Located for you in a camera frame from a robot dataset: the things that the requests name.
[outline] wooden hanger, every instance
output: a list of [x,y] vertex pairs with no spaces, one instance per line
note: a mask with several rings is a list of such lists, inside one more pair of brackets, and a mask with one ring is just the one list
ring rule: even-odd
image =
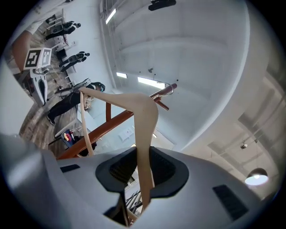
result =
[[81,120],[89,155],[93,155],[93,150],[84,120],[84,94],[101,99],[107,103],[119,106],[134,113],[138,176],[143,209],[145,209],[150,202],[150,190],[154,187],[149,162],[149,148],[158,121],[158,108],[156,103],[152,98],[142,93],[106,94],[89,88],[80,88],[79,90],[81,91]]

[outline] floor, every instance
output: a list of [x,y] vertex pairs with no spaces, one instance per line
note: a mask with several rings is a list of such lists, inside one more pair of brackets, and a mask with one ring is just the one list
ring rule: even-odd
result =
[[[43,23],[36,33],[33,35],[30,46],[31,48],[35,47],[45,47],[45,36],[43,32],[48,27],[47,23]],[[8,49],[4,54],[8,65],[11,69],[15,69],[16,63],[13,59],[13,55],[11,49]],[[46,75],[47,83],[48,83],[48,98],[54,95],[55,91],[58,89],[58,86],[68,87],[68,79],[64,79],[65,75],[60,73],[57,66],[59,65],[59,61],[56,58],[55,53],[53,53],[51,58],[51,66],[50,72]],[[26,116],[23,125],[20,129],[20,137],[30,142],[35,143],[38,147],[43,149],[51,150],[56,157],[61,155],[65,150],[65,144],[63,141],[57,141],[54,144],[48,146],[50,142],[55,139],[55,134],[60,131],[63,127],[65,127],[72,120],[76,119],[76,107],[72,108],[65,114],[57,117],[55,119],[56,124],[53,126],[47,120],[46,115],[49,109],[60,101],[61,98],[53,97],[50,101],[46,103],[45,106],[39,107],[37,103],[34,103],[28,115]],[[70,129],[76,130],[78,127],[81,127],[81,123],[75,123]],[[76,136],[82,136],[81,131],[76,131]]]

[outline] fisheye view of room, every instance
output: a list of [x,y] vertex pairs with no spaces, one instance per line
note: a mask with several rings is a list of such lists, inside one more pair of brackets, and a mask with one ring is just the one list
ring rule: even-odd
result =
[[1,173],[40,227],[246,228],[281,187],[286,56],[248,1],[42,0],[0,62]]

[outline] fluorescent light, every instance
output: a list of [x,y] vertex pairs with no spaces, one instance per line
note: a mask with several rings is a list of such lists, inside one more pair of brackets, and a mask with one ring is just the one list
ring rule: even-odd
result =
[[117,75],[118,77],[122,77],[122,78],[127,79],[127,75],[124,74],[124,73],[117,72],[116,75]]
[[149,80],[149,79],[145,79],[142,77],[138,77],[138,82],[139,83],[143,83],[143,84],[147,84],[153,87],[157,87],[160,89],[164,89],[166,87],[166,85],[164,83],[159,83],[157,81],[153,81],[153,80]]
[[109,17],[106,20],[106,24],[110,21],[110,19],[113,17],[113,15],[116,13],[116,9],[114,9],[114,11],[112,11],[112,13],[109,15]]

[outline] white ceiling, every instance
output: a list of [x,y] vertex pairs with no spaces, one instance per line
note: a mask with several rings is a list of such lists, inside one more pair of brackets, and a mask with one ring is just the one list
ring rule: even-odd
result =
[[[149,4],[149,0],[118,0],[103,12],[105,22],[117,8],[103,26],[117,89],[157,91],[138,83],[138,76],[177,83],[174,94],[162,99],[170,110],[159,108],[157,129],[175,144],[175,150],[210,160],[242,181],[252,169],[263,167],[270,182],[253,189],[265,197],[275,189],[285,159],[285,125],[281,125],[285,98],[279,87],[285,80],[280,74],[277,83],[274,75],[283,73],[285,59],[281,61],[284,56],[278,53],[276,41],[270,51],[265,48],[269,43],[261,38],[260,22],[249,16],[242,1],[177,0],[175,6],[154,12],[147,9]],[[248,47],[250,40],[253,46]],[[244,68],[251,71],[242,74]],[[116,71],[126,73],[128,79],[118,78]],[[227,104],[228,115],[222,112]],[[233,118],[224,122],[224,116]],[[218,117],[220,125],[215,125]],[[242,150],[244,140],[249,146]]]

